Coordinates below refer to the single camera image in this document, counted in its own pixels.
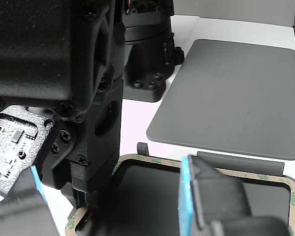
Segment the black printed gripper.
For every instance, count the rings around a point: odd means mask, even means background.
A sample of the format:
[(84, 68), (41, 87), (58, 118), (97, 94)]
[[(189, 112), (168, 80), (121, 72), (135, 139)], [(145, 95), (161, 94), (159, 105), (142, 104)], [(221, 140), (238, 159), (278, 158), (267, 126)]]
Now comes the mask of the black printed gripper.
[(98, 191), (109, 185), (119, 158), (123, 84), (102, 94), (101, 103), (92, 104), (80, 122), (58, 124), (54, 143), (59, 154), (49, 153), (42, 166), (42, 182), (54, 189), (65, 184), (81, 192), (75, 216), (75, 232), (92, 232), (98, 214)]

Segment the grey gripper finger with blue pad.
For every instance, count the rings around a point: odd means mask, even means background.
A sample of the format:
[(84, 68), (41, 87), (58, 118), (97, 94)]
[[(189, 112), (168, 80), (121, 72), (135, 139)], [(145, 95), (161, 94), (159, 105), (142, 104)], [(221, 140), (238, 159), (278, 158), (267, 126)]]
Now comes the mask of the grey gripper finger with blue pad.
[(177, 210), (181, 236), (290, 234), (281, 219), (252, 215), (242, 181), (191, 155), (181, 161)]
[(0, 236), (58, 236), (35, 166), (23, 170), (0, 202)]

